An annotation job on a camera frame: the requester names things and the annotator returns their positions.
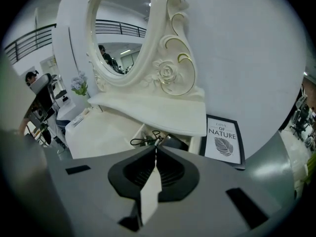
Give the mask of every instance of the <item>metal railing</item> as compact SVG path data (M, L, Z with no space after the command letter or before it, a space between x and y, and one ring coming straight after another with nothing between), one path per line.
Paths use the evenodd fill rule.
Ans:
M123 22L97 19L95 23L96 34L122 34L144 38L146 29Z
M33 51L51 44L51 29L55 27L56 24L52 24L38 28L9 44L4 51L11 63L14 64Z
M44 26L31 31L16 39L5 49L12 64L18 62L33 51L52 43L51 30L56 24ZM95 23L96 34L121 34L144 38L146 29L123 22L97 19Z

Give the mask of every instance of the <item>picture frame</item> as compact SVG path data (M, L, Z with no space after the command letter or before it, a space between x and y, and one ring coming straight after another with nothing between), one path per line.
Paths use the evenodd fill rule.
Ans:
M206 127L207 133L202 137L199 155L245 170L245 155L237 121L206 115Z

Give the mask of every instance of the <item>leaf illustration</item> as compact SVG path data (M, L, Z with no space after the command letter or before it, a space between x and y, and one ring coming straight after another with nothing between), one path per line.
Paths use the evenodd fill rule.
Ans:
M232 144L229 143L227 140L225 140L223 138L215 137L214 141L215 141L215 146L216 146L217 150L222 155L230 156L233 153L234 148L233 148Z

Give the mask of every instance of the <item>black cable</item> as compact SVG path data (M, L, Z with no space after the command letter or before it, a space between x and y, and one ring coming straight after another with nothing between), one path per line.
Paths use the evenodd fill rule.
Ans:
M159 141L162 141L163 140L163 138L161 137L161 136L158 136L159 134L160 134L160 131L158 131L158 130L154 130L154 131L152 131L152 133L153 133L153 135L154 135L154 137L155 137L155 139L153 139L152 137L150 137L150 139L132 139L131 141L130 141L130 144L132 145L132 146L138 146L138 145L140 145L140 144L142 144L142 143L145 143L145 142L149 142L149 143L154 143L154 142L156 142L156 140L157 139L159 139ZM136 144L133 144L132 142L133 141L140 141L139 143L136 143Z

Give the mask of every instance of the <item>ceiling light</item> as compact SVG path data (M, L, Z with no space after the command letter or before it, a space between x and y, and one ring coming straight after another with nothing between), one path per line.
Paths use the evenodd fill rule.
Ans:
M129 50L126 50L126 51L124 51L123 53L120 53L120 54L125 54L125 53L127 53L127 52L129 52L130 51L130 49Z

